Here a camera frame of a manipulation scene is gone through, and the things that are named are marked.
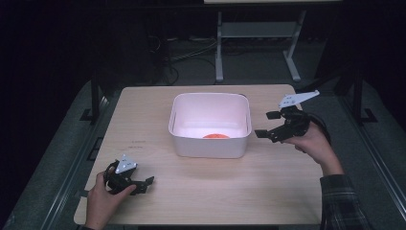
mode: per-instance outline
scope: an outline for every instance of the person's arm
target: person's arm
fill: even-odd
[[[103,172],[98,173],[95,186],[87,196],[86,222],[84,227],[100,230],[107,224],[124,199],[135,190],[131,185],[116,195],[111,195],[104,184]]]
[[[344,174],[341,163],[334,153],[325,134],[314,123],[310,123],[307,133],[283,141],[295,145],[297,150],[307,153],[322,167],[323,175]]]
[[[302,137],[292,137],[284,143],[295,145],[311,156],[322,167],[322,200],[325,222],[322,229],[372,229],[365,217],[358,196],[344,175],[341,163],[320,128],[310,123],[307,133]]]

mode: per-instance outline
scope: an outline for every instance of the floor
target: floor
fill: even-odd
[[[156,85],[215,84],[214,51],[181,58],[207,47],[212,40],[170,43],[173,63],[166,67]],[[294,60],[302,80],[294,82],[284,62],[282,51],[289,40],[240,40],[225,44],[224,82],[221,84],[291,84],[295,89],[309,85],[321,53],[323,42],[301,41]],[[350,115],[351,93],[337,97],[333,93],[336,80],[321,87],[321,95],[302,104],[305,111],[320,115],[330,131],[332,144],[351,177],[363,208],[375,229],[406,229],[401,212],[406,191],[406,136],[386,110],[375,90],[364,82],[363,108],[369,108],[377,123],[359,126]],[[113,87],[101,101],[101,116],[94,125],[80,118],[91,107],[90,82],[77,94],[65,119],[44,154],[29,185],[11,213],[4,229],[79,229],[73,221],[79,197],[87,182],[102,137],[120,97],[120,88]],[[198,229],[228,229],[206,226]],[[109,225],[106,229],[144,229],[138,226]],[[238,229],[272,229],[247,226]],[[313,230],[317,225],[280,226],[282,230]]]

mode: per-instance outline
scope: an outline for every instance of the finger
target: finger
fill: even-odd
[[[294,140],[294,137],[288,138],[286,140],[281,141],[282,144],[286,143],[286,144],[291,144],[294,145],[296,142]]]
[[[117,194],[117,196],[119,196],[121,199],[124,199],[127,196],[129,196],[136,188],[137,188],[136,185],[130,185],[130,186],[126,187],[124,190],[122,190],[121,192],[119,192]]]
[[[296,150],[299,150],[299,151],[304,151],[303,149],[301,149],[301,148],[298,147],[298,146],[295,146],[295,149],[296,149]]]
[[[104,184],[104,172],[99,172],[96,175],[96,185],[95,187],[99,188],[104,188],[105,189],[105,184]]]
[[[116,170],[116,167],[110,167],[110,168],[108,169],[108,173],[111,174],[111,173],[113,173],[115,170]]]

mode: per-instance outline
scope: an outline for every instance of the metal stand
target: metal stand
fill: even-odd
[[[223,37],[291,37],[292,43],[286,51],[283,51],[283,56],[293,81],[300,81],[301,77],[292,57],[305,20],[305,13],[306,11],[302,11],[298,21],[293,22],[222,22],[220,11],[217,21],[215,80],[217,82],[224,80],[221,59],[221,42]]]
[[[318,79],[312,84],[297,89],[297,93],[304,93],[308,91],[313,91],[324,83],[331,81],[335,78],[340,78],[337,84],[334,87],[334,93],[338,96],[346,96],[350,88],[353,86],[353,96],[352,96],[352,116],[358,125],[362,126],[364,123],[375,123],[377,122],[372,111],[368,108],[365,108],[364,111],[367,114],[367,117],[362,117],[362,84],[363,84],[363,73],[362,69],[364,68],[364,61],[362,60],[352,60],[347,64],[343,65],[341,68],[333,71],[331,74],[325,78]]]

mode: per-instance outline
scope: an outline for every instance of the table leg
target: table leg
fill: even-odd
[[[293,53],[295,52],[296,44],[298,43],[299,40],[299,35],[301,34],[303,23],[305,21],[305,13],[306,11],[301,12],[298,22],[296,23],[295,31],[292,35],[292,44],[286,51],[283,51],[283,56],[284,59],[286,60],[287,67],[289,68],[290,75],[292,76],[293,81],[301,80],[301,77],[298,73],[298,70],[296,69],[296,65],[292,57]]]
[[[223,80],[223,61],[221,59],[221,12],[219,12],[217,21],[217,52],[215,54],[215,81],[222,82]]]

